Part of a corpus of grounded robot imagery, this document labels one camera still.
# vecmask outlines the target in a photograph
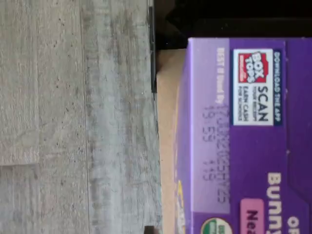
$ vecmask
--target white label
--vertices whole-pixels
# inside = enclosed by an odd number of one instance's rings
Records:
[[[233,50],[233,125],[274,125],[273,49]]]

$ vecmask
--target green circle logo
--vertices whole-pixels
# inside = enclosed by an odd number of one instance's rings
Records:
[[[231,226],[222,218],[210,218],[204,222],[201,234],[233,234]]]

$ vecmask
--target wooden surface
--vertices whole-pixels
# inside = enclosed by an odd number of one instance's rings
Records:
[[[162,233],[147,7],[0,1],[0,234]]]

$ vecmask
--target purple cardboard box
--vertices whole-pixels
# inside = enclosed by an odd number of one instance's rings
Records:
[[[312,39],[190,39],[177,234],[311,234]]]

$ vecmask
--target red logo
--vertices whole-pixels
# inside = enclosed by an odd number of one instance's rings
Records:
[[[239,83],[265,83],[269,73],[267,54],[239,53],[238,54],[238,79]]]

